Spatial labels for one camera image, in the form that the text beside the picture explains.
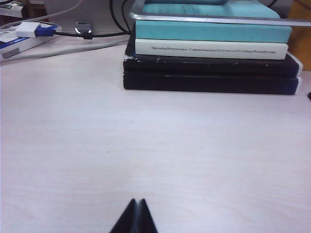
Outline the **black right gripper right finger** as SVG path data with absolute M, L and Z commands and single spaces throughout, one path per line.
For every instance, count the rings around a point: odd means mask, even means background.
M 139 202 L 138 232 L 158 233 L 145 199 Z

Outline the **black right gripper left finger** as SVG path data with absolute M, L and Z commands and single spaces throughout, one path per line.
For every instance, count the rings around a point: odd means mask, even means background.
M 131 199 L 110 233 L 134 233 L 136 231 L 137 217 L 138 203 L 135 199 Z

